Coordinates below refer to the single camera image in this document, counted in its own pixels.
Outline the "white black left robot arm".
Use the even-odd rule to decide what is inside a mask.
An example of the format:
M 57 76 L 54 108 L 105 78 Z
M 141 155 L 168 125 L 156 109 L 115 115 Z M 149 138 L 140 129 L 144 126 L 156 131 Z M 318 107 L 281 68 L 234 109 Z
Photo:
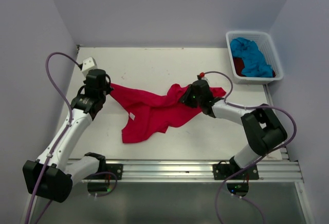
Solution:
M 78 140 L 102 109 L 106 96 L 112 91 L 109 75 L 102 69 L 90 70 L 72 100 L 65 122 L 36 161 L 23 166 L 27 190 L 30 194 L 56 202 L 63 202 L 79 181 L 92 175 L 101 179 L 106 175 L 106 159 L 96 153 L 86 153 L 79 161 L 67 162 Z

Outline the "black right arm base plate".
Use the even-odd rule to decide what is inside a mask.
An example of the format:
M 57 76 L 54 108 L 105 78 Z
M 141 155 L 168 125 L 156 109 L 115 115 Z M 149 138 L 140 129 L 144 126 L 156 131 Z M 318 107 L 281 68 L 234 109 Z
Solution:
M 237 165 L 230 164 L 228 161 L 220 161 L 212 165 L 212 172 L 215 180 L 225 180 L 239 170 L 240 168 Z M 258 168 L 254 165 L 232 177 L 232 180 L 258 180 L 259 178 Z

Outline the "pink red t shirt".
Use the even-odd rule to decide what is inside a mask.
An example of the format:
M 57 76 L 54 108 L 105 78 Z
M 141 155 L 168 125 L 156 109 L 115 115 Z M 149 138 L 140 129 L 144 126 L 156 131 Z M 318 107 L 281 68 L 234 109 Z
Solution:
M 145 90 L 111 84 L 111 96 L 128 113 L 126 126 L 121 130 L 124 144 L 148 140 L 154 133 L 166 133 L 169 127 L 181 127 L 202 112 L 179 102 L 188 86 L 173 84 L 164 96 Z

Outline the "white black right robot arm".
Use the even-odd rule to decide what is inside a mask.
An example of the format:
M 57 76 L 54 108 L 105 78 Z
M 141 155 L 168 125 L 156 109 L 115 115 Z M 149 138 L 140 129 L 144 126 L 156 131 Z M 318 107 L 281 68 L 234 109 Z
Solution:
M 243 127 L 247 145 L 234 155 L 229 163 L 217 165 L 219 173 L 235 179 L 247 174 L 247 166 L 268 154 L 287 139 L 287 132 L 276 114 L 267 105 L 250 110 L 228 104 L 224 98 L 215 97 L 206 80 L 197 80 L 190 84 L 179 99 L 180 103 L 199 107 L 207 116 L 225 119 Z

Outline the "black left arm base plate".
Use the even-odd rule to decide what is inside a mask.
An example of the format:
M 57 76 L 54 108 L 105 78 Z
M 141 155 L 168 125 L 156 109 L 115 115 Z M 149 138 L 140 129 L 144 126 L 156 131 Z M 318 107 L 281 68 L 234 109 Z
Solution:
M 118 180 L 122 179 L 123 174 L 123 164 L 121 163 L 107 163 L 104 167 L 106 172 L 111 172 L 116 175 Z

